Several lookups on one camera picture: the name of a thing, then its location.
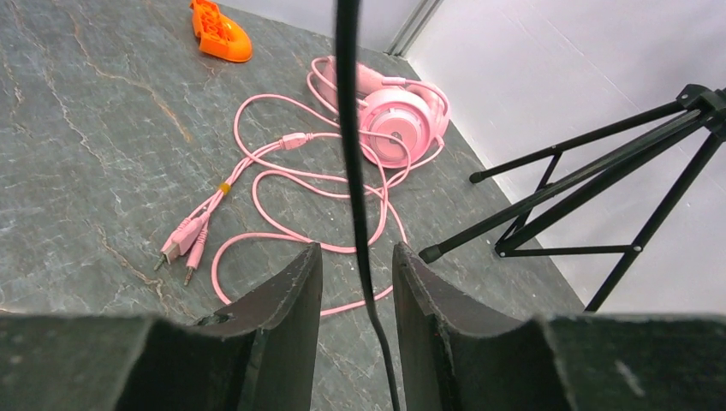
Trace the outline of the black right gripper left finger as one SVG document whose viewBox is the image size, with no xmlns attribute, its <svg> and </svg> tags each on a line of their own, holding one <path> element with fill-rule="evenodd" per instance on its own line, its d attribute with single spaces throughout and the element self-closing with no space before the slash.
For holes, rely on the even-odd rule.
<svg viewBox="0 0 726 411">
<path fill-rule="evenodd" d="M 1 407 L 307 410 L 322 281 L 313 243 L 192 325 L 156 315 L 3 316 Z"/>
</svg>

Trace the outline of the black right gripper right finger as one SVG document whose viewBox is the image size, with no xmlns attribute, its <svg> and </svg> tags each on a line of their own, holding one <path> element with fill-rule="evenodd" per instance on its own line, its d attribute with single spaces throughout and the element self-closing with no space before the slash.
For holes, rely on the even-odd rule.
<svg viewBox="0 0 726 411">
<path fill-rule="evenodd" d="M 410 410 L 722 410 L 719 315 L 538 314 L 514 319 L 392 255 Z"/>
</svg>

